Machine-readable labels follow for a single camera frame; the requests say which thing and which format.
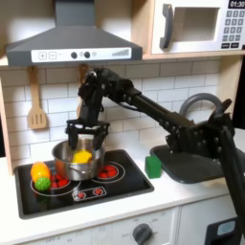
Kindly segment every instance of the range hood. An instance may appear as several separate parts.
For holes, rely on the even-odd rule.
[[[95,0],[55,5],[53,29],[6,47],[10,66],[142,59],[142,47],[95,27]]]

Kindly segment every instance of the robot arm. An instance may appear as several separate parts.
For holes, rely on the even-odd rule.
[[[245,234],[243,169],[234,144],[231,118],[224,113],[231,104],[230,100],[223,102],[223,112],[214,112],[208,121],[195,124],[143,96],[134,88],[131,80],[121,78],[108,69],[90,71],[78,94],[83,99],[80,116],[77,120],[68,121],[66,129],[72,148],[77,147],[78,134],[93,134],[94,149],[101,147],[109,127],[108,122],[98,121],[104,97],[127,109],[144,112],[169,132],[167,144],[172,153],[187,152],[220,160],[242,232]]]

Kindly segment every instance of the gray knob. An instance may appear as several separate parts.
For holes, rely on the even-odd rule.
[[[134,229],[133,236],[139,245],[144,245],[152,236],[151,228],[147,224],[141,224]]]

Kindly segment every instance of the green object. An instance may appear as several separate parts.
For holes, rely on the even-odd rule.
[[[149,179],[161,177],[162,163],[156,156],[145,157],[145,172]]]
[[[47,190],[50,188],[50,185],[51,185],[51,181],[47,177],[39,178],[34,184],[37,190]]]

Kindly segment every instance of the microwave keypad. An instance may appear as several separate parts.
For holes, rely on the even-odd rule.
[[[244,17],[245,11],[227,11],[221,49],[235,49],[239,47],[238,42],[241,40]]]

